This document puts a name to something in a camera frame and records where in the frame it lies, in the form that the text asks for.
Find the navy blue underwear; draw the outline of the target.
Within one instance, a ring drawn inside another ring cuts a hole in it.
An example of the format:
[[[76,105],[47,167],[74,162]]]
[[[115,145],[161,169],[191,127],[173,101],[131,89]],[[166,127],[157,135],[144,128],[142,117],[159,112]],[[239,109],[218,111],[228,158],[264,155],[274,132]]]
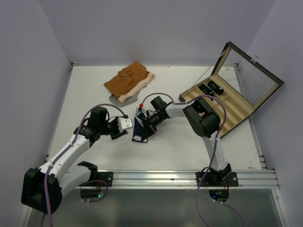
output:
[[[149,117],[150,113],[148,110],[146,110],[144,107],[136,108],[136,112],[134,115],[134,129],[133,129],[133,136],[132,141],[133,142],[139,142],[139,143],[147,143],[148,139],[142,140],[142,133],[143,133],[143,118]]]

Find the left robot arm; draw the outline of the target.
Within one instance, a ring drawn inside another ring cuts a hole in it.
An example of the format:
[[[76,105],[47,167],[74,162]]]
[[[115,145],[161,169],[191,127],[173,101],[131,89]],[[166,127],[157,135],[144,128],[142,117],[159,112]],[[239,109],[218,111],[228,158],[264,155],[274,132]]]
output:
[[[44,214],[53,214],[62,199],[70,191],[81,185],[108,187],[101,180],[98,167],[90,162],[81,161],[75,168],[75,161],[101,136],[116,140],[127,135],[132,128],[132,120],[125,113],[108,117],[108,105],[97,105],[84,115],[79,126],[64,147],[40,167],[26,171],[23,180],[21,203]]]

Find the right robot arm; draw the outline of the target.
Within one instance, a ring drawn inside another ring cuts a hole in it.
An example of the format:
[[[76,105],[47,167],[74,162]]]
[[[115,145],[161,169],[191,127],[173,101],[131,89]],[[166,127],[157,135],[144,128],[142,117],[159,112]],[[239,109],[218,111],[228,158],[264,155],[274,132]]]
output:
[[[210,159],[210,167],[203,176],[215,185],[223,185],[232,169],[221,145],[220,131],[223,123],[207,101],[200,97],[188,103],[166,103],[158,96],[151,101],[151,105],[155,109],[152,115],[145,112],[143,104],[138,108],[142,114],[141,119],[137,119],[142,126],[139,134],[141,141],[155,134],[157,126],[164,120],[185,117],[194,133],[202,138]]]

